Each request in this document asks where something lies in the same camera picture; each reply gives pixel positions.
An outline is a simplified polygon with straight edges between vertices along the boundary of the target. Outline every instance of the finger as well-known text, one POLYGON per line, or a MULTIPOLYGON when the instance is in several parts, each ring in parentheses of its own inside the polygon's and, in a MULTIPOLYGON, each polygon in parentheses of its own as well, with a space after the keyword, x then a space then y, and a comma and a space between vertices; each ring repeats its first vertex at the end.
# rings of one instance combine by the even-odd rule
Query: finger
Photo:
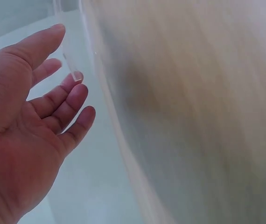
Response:
POLYGON ((74 119, 79 112, 88 95, 88 89, 85 85, 75 86, 66 100, 50 116, 43 120, 53 133, 60 134, 74 119))
POLYGON ((78 73, 81 80, 74 81, 71 74, 69 74, 62 83, 53 90, 45 94, 43 97, 30 100, 30 103, 35 109, 35 112, 41 119, 53 114, 53 112, 66 100, 71 90, 83 81, 83 74, 78 73))
POLYGON ((63 134, 59 135, 59 139, 63 142, 67 156, 86 136, 96 117, 95 109, 91 106, 86 107, 77 118, 76 122, 63 134))
POLYGON ((0 51, 22 59, 25 64, 30 66, 31 70, 35 70, 57 50, 64 35, 64 25, 57 24, 0 51))
POLYGON ((53 75, 62 67, 62 62, 52 58, 44 61, 39 67, 32 72, 32 86, 37 85, 45 78, 53 75))

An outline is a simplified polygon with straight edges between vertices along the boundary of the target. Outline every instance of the skin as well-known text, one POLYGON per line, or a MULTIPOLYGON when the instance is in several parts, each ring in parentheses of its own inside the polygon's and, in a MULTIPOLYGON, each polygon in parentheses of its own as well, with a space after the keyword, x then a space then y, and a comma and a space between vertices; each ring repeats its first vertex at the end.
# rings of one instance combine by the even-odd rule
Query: skin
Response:
POLYGON ((0 50, 0 224, 17 223, 41 202, 95 119, 88 106, 65 131, 88 95, 82 80, 71 75, 41 98, 26 101, 34 85, 61 67, 59 60, 46 58, 64 34, 59 24, 0 50))

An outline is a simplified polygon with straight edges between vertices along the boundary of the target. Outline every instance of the beige surface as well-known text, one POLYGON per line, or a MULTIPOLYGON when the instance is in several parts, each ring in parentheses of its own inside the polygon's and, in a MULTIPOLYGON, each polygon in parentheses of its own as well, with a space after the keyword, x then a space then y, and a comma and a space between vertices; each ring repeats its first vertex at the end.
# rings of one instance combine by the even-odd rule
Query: beige surface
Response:
POLYGON ((266 224, 266 1, 86 0, 149 224, 266 224))

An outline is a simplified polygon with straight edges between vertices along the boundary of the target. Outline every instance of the gray background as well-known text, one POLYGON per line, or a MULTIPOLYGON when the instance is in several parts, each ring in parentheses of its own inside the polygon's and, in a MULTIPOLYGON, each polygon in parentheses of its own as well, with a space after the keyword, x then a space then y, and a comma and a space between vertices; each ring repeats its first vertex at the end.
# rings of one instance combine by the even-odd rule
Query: gray background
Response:
MULTIPOLYGON (((62 0, 65 10, 75 9, 77 3, 62 0)), ((0 36, 51 15, 53 0, 0 0, 0 36)))

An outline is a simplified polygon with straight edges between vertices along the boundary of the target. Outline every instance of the palm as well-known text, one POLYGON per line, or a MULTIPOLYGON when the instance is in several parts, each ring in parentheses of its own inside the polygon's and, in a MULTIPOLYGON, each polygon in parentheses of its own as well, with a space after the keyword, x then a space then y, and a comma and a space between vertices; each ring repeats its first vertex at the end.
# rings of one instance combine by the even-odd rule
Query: palm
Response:
POLYGON ((56 59, 44 61, 64 35, 50 31, 0 51, 0 213, 8 220, 20 218, 45 197, 95 117, 87 107, 63 133, 88 95, 71 75, 43 97, 25 101, 32 86, 61 67, 56 59))

